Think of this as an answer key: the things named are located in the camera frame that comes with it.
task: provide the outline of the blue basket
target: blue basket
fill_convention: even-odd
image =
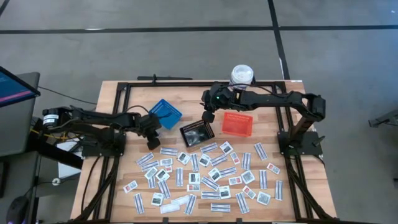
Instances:
[[[177,124],[182,117],[181,112],[164,99],[161,99],[152,109],[150,109],[149,113],[155,113],[160,117],[160,123],[162,126],[169,130],[172,129],[172,127]]]

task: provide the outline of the gray floor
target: gray floor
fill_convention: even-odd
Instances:
[[[275,0],[280,26],[398,24],[398,3],[380,0]],[[173,26],[269,26],[267,1],[11,0],[0,29],[93,29]],[[368,119],[397,109],[398,30],[284,31],[291,79],[327,102],[316,125],[338,216],[343,220],[396,223],[398,140],[395,128],[369,128]],[[138,75],[227,78],[246,63],[258,79],[281,79],[272,31],[152,34],[0,35],[1,65],[14,73],[37,71],[40,85],[96,101],[103,80]],[[92,108],[42,91],[44,108]],[[45,162],[45,167],[55,166]],[[46,178],[54,169],[44,174]],[[38,217],[66,220],[76,183],[44,197]],[[52,204],[62,205],[54,208]]]

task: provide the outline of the wooden table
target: wooden table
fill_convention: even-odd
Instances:
[[[117,83],[118,82],[116,81],[103,82],[101,92],[99,94],[98,105],[96,107],[97,111],[112,113]],[[288,92],[290,90],[304,92],[302,82],[286,81],[286,86]],[[178,122],[173,127],[172,130],[160,130],[160,141],[162,143],[161,146],[163,147],[174,147],[177,148],[179,151],[187,153],[195,152],[198,153],[198,158],[200,158],[200,146],[211,144],[213,142],[217,142],[218,145],[221,145],[225,141],[229,141],[229,143],[234,147],[234,150],[238,154],[241,161],[244,152],[251,152],[251,169],[256,177],[256,180],[254,182],[251,182],[248,186],[257,194],[258,191],[261,190],[259,186],[259,170],[266,169],[266,165],[268,165],[269,162],[275,164],[277,167],[280,168],[280,174],[276,175],[271,171],[268,171],[268,189],[261,190],[272,196],[270,204],[268,206],[264,206],[260,203],[257,203],[256,198],[254,200],[251,200],[249,197],[246,197],[250,212],[246,214],[241,214],[235,194],[242,191],[244,184],[230,186],[232,197],[229,199],[218,201],[202,200],[200,199],[200,192],[187,192],[186,184],[188,184],[188,173],[192,171],[192,166],[190,162],[186,166],[184,166],[179,163],[179,161],[177,161],[176,157],[174,157],[173,172],[170,173],[170,179],[167,181],[171,191],[171,199],[175,199],[177,197],[188,194],[195,194],[198,197],[195,208],[193,209],[193,213],[190,216],[184,214],[185,205],[183,205],[181,207],[181,210],[178,212],[166,213],[161,215],[159,207],[155,207],[150,204],[153,193],[160,192],[160,190],[158,187],[156,189],[148,188],[147,179],[144,177],[144,173],[141,172],[141,169],[135,163],[136,160],[149,152],[146,146],[147,141],[142,137],[138,137],[134,133],[128,133],[126,150],[124,152],[124,155],[121,157],[119,163],[116,190],[113,201],[113,211],[111,215],[112,222],[161,222],[163,217],[169,217],[170,222],[235,222],[237,218],[242,218],[244,222],[295,220],[285,162],[283,156],[281,156],[279,153],[279,147],[277,142],[276,133],[278,132],[279,128],[275,108],[258,108],[254,111],[243,112],[243,114],[251,115],[254,118],[252,136],[248,138],[223,134],[221,132],[221,125],[225,111],[218,110],[215,113],[215,122],[211,124],[211,127],[213,128],[213,131],[215,133],[215,138],[195,147],[185,147],[179,128],[201,119],[203,106],[199,105],[199,103],[201,102],[200,98],[202,96],[202,93],[206,89],[208,89],[208,87],[134,87],[131,91],[129,106],[142,105],[150,109],[160,99],[165,99],[182,112],[183,117],[181,118],[180,122]],[[264,90],[258,88],[250,88],[250,90],[256,91],[258,93],[264,93]],[[145,111],[140,108],[134,108],[131,111],[140,112],[142,114],[145,113]],[[296,123],[300,119],[300,115],[295,110],[292,110],[292,115],[293,120]],[[282,116],[286,118],[284,109],[282,109]],[[259,156],[256,154],[253,144],[258,142],[261,142],[264,146],[264,149],[266,150],[269,157],[267,160],[261,161]],[[160,147],[153,150],[153,153],[155,155],[154,159],[160,160],[170,157],[160,155],[159,151]],[[210,152],[209,156],[216,157],[220,154],[222,154],[221,150],[217,149],[213,152]],[[91,166],[93,165],[94,159],[95,158],[89,158],[85,159],[84,161],[83,168],[81,170],[79,185],[76,192],[75,203],[73,204],[71,218],[75,218],[80,214],[81,198],[85,188],[88,173]],[[315,197],[317,202],[323,207],[323,209],[327,213],[335,217],[336,212],[333,205],[324,166],[319,160],[317,160],[313,156],[302,156],[302,160],[309,191]],[[88,205],[91,198],[97,191],[101,173],[101,165],[102,159],[100,159],[97,163],[91,176],[90,184],[86,193],[85,206]],[[228,156],[228,161],[221,163],[217,166],[217,168],[224,169],[231,166],[234,166],[234,164],[231,158]],[[175,186],[175,169],[177,167],[184,168],[184,187]],[[244,171],[241,169],[241,164],[238,164],[236,168],[238,170],[238,173],[229,177],[238,176]],[[200,165],[201,177],[203,175],[208,176],[207,173],[211,169],[211,166],[204,168]],[[133,180],[137,181],[138,188],[128,194],[125,194],[123,191],[123,187]],[[283,201],[278,201],[274,199],[276,180],[284,181]],[[220,179],[218,181],[218,184],[220,184],[220,186],[228,185],[228,177]],[[201,189],[211,190],[204,184],[201,184]],[[137,214],[134,205],[134,194],[138,192],[141,193],[142,199],[144,201],[145,213],[142,215]],[[305,217],[302,195],[299,189],[297,189],[297,192],[300,202],[300,209],[302,211],[301,213],[302,216]],[[106,204],[105,202],[107,196],[108,193],[105,192],[103,197],[103,203],[101,203],[101,213],[99,217],[104,217]],[[211,212],[211,202],[230,203],[231,213]],[[170,203],[170,199],[166,199],[163,202],[164,205],[168,203]]]

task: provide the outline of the wire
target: wire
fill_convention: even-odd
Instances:
[[[74,97],[71,97],[71,96],[68,96],[68,95],[59,93],[59,92],[54,91],[54,90],[50,90],[50,89],[48,89],[48,88],[44,88],[44,87],[41,87],[41,86],[39,86],[39,88],[41,88],[41,89],[43,89],[43,90],[50,91],[50,92],[52,92],[52,93],[55,93],[55,94],[58,94],[58,95],[61,95],[61,96],[64,96],[64,97],[67,97],[67,98],[70,98],[70,99],[73,99],[73,100],[77,100],[77,101],[83,102],[83,103],[89,103],[89,104],[92,104],[92,105],[97,105],[96,103],[92,103],[92,102],[85,101],[85,100],[79,100],[79,99],[77,99],[77,98],[74,98]]]
[[[267,90],[266,88],[264,88],[264,87],[262,87],[262,86],[251,85],[251,84],[236,83],[236,84],[231,84],[231,85],[227,85],[227,86],[222,86],[222,87],[220,87],[220,88],[227,88],[227,87],[236,86],[236,85],[244,85],[244,86],[250,86],[250,87],[257,87],[257,88],[260,88],[260,89],[262,89],[262,90],[267,91],[267,92],[270,93],[272,96],[276,96],[276,97],[278,97],[278,98],[286,98],[285,96],[280,96],[280,95],[278,95],[278,94],[276,94],[276,93],[273,93],[272,91]]]
[[[149,111],[147,110],[147,108],[145,108],[145,107],[143,107],[143,106],[141,106],[141,105],[130,106],[130,107],[127,108],[127,110],[124,111],[124,112],[127,113],[130,109],[135,108],[135,107],[140,107],[140,108],[144,109],[144,110],[149,114]]]
[[[84,203],[85,203],[85,197],[86,197],[86,191],[87,191],[87,187],[88,187],[88,182],[90,181],[91,174],[93,173],[95,164],[97,164],[97,162],[98,162],[99,159],[100,159],[100,156],[98,156],[98,157],[95,159],[93,165],[91,166],[90,173],[88,173],[85,191],[83,192],[83,197],[82,197],[82,199],[81,199],[81,207],[80,207],[80,213],[81,213],[81,214],[83,213],[83,207],[84,207]]]

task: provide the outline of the black basket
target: black basket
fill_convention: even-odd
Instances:
[[[200,120],[180,128],[185,145],[191,147],[214,138],[214,132],[209,122]]]

